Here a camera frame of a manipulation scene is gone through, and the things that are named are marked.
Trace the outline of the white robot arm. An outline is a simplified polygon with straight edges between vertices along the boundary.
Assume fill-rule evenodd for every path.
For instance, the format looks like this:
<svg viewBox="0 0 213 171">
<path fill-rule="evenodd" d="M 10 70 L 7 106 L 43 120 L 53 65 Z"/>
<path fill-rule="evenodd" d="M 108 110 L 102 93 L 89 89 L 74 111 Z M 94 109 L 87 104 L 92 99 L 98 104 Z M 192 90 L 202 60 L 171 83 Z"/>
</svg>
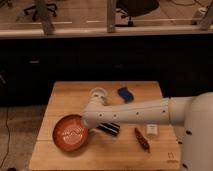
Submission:
<svg viewBox="0 0 213 171">
<path fill-rule="evenodd" d="M 163 124 L 184 127 L 180 171 L 213 171 L 213 92 L 191 97 L 106 106 L 92 95 L 83 111 L 83 124 Z"/>
</svg>

